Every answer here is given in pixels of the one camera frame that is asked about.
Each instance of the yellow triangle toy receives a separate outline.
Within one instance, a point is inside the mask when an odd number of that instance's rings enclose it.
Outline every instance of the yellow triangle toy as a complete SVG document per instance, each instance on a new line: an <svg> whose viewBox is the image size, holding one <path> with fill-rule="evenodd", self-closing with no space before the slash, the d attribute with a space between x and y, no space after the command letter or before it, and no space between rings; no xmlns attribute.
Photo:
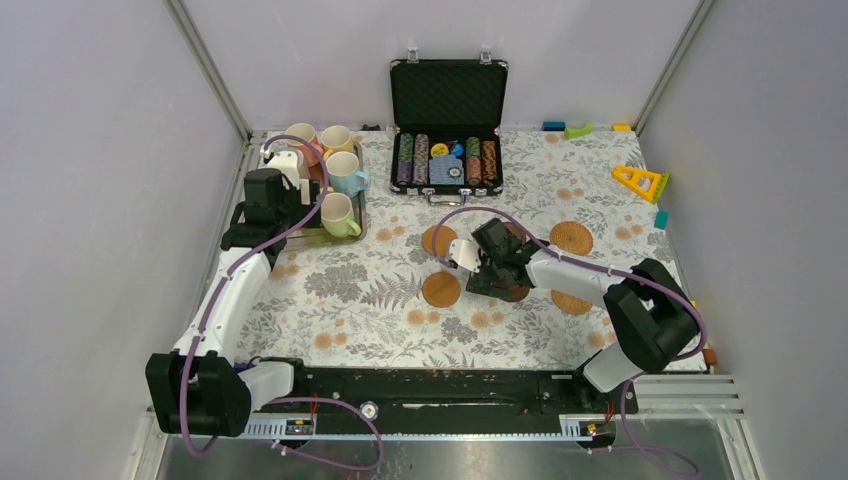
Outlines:
<svg viewBox="0 0 848 480"><path fill-rule="evenodd" d="M649 172L638 168L625 167L624 165L619 165L612 171L612 178L651 203L657 203L660 199L669 176L668 173ZM640 182L644 179L651 182L648 188L642 188L640 185Z"/></svg>

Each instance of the gray floor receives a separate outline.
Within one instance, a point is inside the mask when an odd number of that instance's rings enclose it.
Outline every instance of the gray floor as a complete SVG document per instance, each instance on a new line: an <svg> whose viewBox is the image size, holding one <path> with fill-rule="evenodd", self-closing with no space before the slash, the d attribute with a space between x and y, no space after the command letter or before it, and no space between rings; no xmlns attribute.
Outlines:
<svg viewBox="0 0 848 480"><path fill-rule="evenodd" d="M695 461L703 479L733 478L718 431L706 420L650 421L648 429L631 422L640 442L674 448ZM626 445L619 428L616 445ZM371 463L371 442L313 442L306 451L353 464ZM678 469L677 459L661 460ZM587 455L571 443L552 442L386 442L386 461L373 472L348 472L309 460L281 458L267 442L219 440L203 459L189 456L182 438L172 437L159 479L463 479L571 480L606 478L674 479L654 467L639 452Z"/></svg>

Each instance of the round coaster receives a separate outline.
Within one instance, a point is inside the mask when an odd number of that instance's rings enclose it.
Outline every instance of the round coaster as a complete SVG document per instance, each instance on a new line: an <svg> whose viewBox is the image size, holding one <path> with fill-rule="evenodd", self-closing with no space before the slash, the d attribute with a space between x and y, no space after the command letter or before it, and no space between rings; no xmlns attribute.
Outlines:
<svg viewBox="0 0 848 480"><path fill-rule="evenodd" d="M421 286L424 300L436 308L446 308L456 303L461 291L459 280L448 272L436 272L430 275Z"/></svg>
<svg viewBox="0 0 848 480"><path fill-rule="evenodd" d="M527 298L527 295L530 294L530 287L512 287L511 292L508 298L505 298L505 302L516 303Z"/></svg>
<svg viewBox="0 0 848 480"><path fill-rule="evenodd" d="M522 232L521 229L516 227L515 224L513 224L512 222L504 222L504 227L506 227L506 229L509 230L510 233L520 238L522 242L527 241L527 235L524 235L524 232Z"/></svg>
<svg viewBox="0 0 848 480"><path fill-rule="evenodd" d="M424 250L427 251L430 255L433 254L433 231L436 229L435 226L432 226L424 232L424 235L421 237L421 246L424 247ZM442 227L439 229L439 236L436 238L436 250L439 252L440 257L444 257L448 254L448 250L450 249L450 242L459 238L456 235L456 232L453 231L450 227Z"/></svg>
<svg viewBox="0 0 848 480"><path fill-rule="evenodd" d="M551 299L560 310L570 315L583 315L592 309L592 304L567 293L551 290Z"/></svg>
<svg viewBox="0 0 848 480"><path fill-rule="evenodd" d="M551 229L551 243L574 255L588 255L592 251L592 232L577 222L562 222Z"/></svg>

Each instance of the metal bracket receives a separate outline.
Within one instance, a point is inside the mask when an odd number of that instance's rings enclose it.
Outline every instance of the metal bracket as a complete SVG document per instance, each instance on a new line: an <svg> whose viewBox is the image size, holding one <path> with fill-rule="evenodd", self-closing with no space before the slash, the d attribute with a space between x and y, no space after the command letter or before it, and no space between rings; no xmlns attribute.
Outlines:
<svg viewBox="0 0 848 480"><path fill-rule="evenodd" d="M468 240L456 239L451 242L448 256L460 267L474 273L480 271L480 256L477 255L477 244Z"/></svg>

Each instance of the black metal base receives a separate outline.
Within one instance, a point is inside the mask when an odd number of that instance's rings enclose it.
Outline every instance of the black metal base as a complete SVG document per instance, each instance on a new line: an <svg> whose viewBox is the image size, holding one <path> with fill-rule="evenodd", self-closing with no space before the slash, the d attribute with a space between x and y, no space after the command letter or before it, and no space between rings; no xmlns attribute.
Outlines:
<svg viewBox="0 0 848 480"><path fill-rule="evenodd" d="M295 365L291 396L338 398L354 406L370 401L379 408L374 424L383 434L560 434L560 414L603 416L621 391L591 401L579 395L572 372L553 370L425 370L304 367L299 359L273 358ZM269 405L261 411L309 413L309 404ZM635 393L624 405L638 412ZM321 405L316 433L368 434L361 420Z"/></svg>

